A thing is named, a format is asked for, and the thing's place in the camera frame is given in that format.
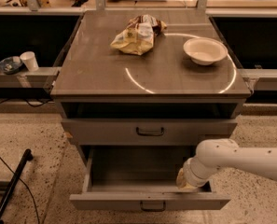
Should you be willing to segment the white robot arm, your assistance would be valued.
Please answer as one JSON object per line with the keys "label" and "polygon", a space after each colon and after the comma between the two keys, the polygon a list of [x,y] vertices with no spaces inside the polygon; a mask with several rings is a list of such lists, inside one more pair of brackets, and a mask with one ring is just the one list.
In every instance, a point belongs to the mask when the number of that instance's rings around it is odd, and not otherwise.
{"label": "white robot arm", "polygon": [[223,168],[235,168],[277,181],[277,147],[240,147],[231,139],[201,141],[179,170],[179,189],[203,187]]}

